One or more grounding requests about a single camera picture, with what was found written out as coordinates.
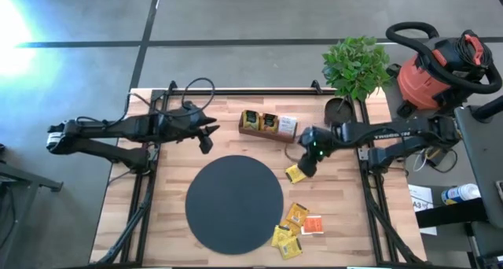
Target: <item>black round mat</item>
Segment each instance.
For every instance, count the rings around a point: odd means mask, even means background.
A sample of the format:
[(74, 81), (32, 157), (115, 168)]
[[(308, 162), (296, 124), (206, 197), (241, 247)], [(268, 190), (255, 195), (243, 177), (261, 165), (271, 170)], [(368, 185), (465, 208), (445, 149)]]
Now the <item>black round mat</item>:
[(227, 156), (201, 169), (190, 184), (185, 213), (207, 248), (224, 254), (257, 249), (273, 235), (283, 193), (273, 172), (246, 156)]

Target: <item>wooden box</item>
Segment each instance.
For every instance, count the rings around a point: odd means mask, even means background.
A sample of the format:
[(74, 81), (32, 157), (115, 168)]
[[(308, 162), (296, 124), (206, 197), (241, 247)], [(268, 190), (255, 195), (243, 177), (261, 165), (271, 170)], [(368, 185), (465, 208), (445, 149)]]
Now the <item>wooden box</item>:
[(296, 139), (298, 125), (299, 125), (299, 123), (297, 122), (292, 136), (286, 136), (286, 135), (283, 135), (280, 133), (275, 134), (275, 133), (272, 133), (269, 131), (255, 131), (255, 130), (247, 129), (247, 128), (243, 127), (243, 114), (241, 113), (241, 118), (239, 119), (238, 130), (239, 130), (239, 133), (244, 134), (244, 135), (253, 135), (253, 136), (258, 136), (261, 138), (278, 140), (278, 141), (285, 142), (285, 143), (293, 143)]

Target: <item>concrete floor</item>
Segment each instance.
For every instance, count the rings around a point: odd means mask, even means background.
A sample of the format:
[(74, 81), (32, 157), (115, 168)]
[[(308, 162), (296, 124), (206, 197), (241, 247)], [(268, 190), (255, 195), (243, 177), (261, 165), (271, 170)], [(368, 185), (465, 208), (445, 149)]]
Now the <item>concrete floor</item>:
[[(10, 22), (0, 31), (0, 142), (9, 148), (6, 160), (64, 181), (60, 193), (39, 191), (11, 267), (87, 263), (111, 165), (82, 154), (49, 154), (46, 129), (77, 116), (120, 116), (138, 48), (13, 50), (8, 46), (138, 41), (150, 2), (0, 0), (0, 16), (9, 13)], [(471, 28), (487, 37), (503, 35), (503, 24), (496, 22), (501, 16), (498, 0), (159, 0), (151, 39), (382, 38), (389, 25), (410, 20), (430, 22), (443, 36), (459, 36)], [(489, 46), (503, 69), (503, 45)], [(322, 79), (325, 50), (327, 46), (150, 48), (138, 85), (167, 87), (174, 79), (183, 87), (206, 76), (218, 87), (305, 87), (312, 79)], [(398, 45), (386, 45), (386, 51), (397, 63), (413, 55)], [(392, 93), (388, 97), (397, 99)], [(474, 96), (471, 101), (493, 97)], [(451, 173), (441, 175), (425, 168), (411, 172), (409, 181), (441, 186), (473, 181), (463, 147), (457, 149), (460, 161)], [(435, 247), (438, 239), (429, 238), (425, 238), (428, 259), (453, 265), (452, 253)]]

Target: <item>potted plant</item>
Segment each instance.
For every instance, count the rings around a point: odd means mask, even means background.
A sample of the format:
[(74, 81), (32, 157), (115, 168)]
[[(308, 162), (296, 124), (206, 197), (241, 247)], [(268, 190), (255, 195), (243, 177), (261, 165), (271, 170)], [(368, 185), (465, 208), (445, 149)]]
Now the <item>potted plant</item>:
[(322, 54), (325, 67), (322, 72), (327, 84), (336, 88), (334, 98), (325, 106), (325, 123), (344, 123), (351, 120), (349, 97), (364, 101), (375, 89), (391, 84), (385, 65), (390, 57), (375, 38), (347, 37), (344, 42), (331, 46)]

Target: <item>wooden table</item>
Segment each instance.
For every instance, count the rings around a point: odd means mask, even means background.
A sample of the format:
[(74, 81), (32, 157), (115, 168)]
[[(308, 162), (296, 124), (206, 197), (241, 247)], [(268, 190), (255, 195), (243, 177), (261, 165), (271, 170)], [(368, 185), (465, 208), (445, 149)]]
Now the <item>wooden table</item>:
[[(147, 100), (150, 89), (135, 89)], [(187, 97), (202, 106), (207, 97)], [(292, 185), (285, 169), (292, 162), (284, 155), (285, 144), (269, 139), (239, 134), (240, 113), (244, 109), (294, 116), (299, 121), (298, 132), (310, 125), (323, 126), (323, 111), (331, 96), (215, 96), (205, 109), (207, 116), (218, 119), (220, 128), (211, 136), (214, 146), (207, 155), (201, 154), (197, 140), (162, 144), (156, 187), (145, 246), (144, 266), (363, 266), (375, 263), (369, 232), (362, 181), (355, 151), (338, 150), (318, 164), (312, 179)], [(180, 97), (170, 97), (169, 108), (180, 106)], [(384, 93), (367, 100), (371, 123), (390, 121)], [(131, 98), (129, 116), (146, 113), (148, 108)], [(378, 146), (390, 140), (376, 142)], [(137, 143), (119, 140), (119, 146), (132, 148)], [(290, 156), (300, 157), (298, 145), (288, 146)], [(196, 240), (185, 218), (185, 196), (199, 170), (213, 160), (227, 155), (245, 155), (260, 160), (277, 176), (285, 198), (285, 212), (292, 202), (298, 202), (313, 215), (321, 215), (325, 233), (319, 236), (299, 236), (303, 254), (282, 260), (278, 249), (267, 242), (253, 252), (227, 256), (206, 249)], [(117, 164), (111, 178), (126, 171)], [(91, 261), (101, 258), (122, 232), (130, 206), (134, 175), (116, 180), (107, 190)], [(421, 259), (426, 260), (416, 216), (403, 171), (390, 170), (385, 175), (384, 189), (391, 223), (404, 242)], [(380, 240), (387, 256), (384, 231)], [(136, 241), (132, 243), (134, 256)]]

